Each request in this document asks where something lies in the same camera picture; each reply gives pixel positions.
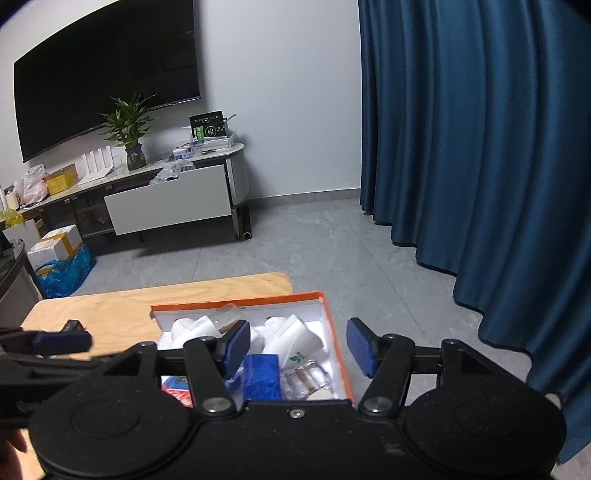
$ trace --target yellow bag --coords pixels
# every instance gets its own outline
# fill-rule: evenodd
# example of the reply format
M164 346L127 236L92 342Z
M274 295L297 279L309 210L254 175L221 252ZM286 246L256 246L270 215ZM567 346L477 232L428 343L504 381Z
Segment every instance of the yellow bag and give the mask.
M8 208L4 212L4 221L6 228L18 225L19 223L25 223L25 219L22 215L12 208Z

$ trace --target green leaves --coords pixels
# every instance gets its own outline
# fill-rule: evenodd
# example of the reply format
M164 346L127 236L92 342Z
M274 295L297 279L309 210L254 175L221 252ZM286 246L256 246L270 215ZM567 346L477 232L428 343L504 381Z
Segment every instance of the green leaves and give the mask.
M152 96L140 99L141 95L134 93L129 102L111 97L117 109L112 113L101 114L106 119L103 124L107 128L104 135L109 135L106 140L120 142L117 147L129 148L136 146L139 139L150 129L146 125L152 121L152 118L149 116L148 109L144 104Z

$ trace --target tv stand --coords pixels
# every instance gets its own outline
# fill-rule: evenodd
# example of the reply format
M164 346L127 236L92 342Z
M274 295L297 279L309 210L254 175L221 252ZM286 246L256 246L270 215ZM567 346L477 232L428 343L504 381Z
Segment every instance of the tv stand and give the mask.
M22 210L42 217L48 229L76 223L83 238L123 235L161 226L230 216L237 239L252 237L243 144L192 158L195 170L150 185L160 161L129 172L117 169L103 179L74 185L39 205Z

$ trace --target human hand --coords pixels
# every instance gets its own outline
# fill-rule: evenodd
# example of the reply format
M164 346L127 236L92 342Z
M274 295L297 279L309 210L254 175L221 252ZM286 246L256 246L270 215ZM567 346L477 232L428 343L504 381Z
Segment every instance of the human hand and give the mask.
M0 480L22 480L17 450L27 451L22 433L19 430L0 430Z

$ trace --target television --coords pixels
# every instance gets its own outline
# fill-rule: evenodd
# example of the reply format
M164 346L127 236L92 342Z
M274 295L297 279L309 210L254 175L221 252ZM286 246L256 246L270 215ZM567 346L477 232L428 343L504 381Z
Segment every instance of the television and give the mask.
M100 128L114 98L151 109L199 98L193 0L118 0L14 64L24 161Z

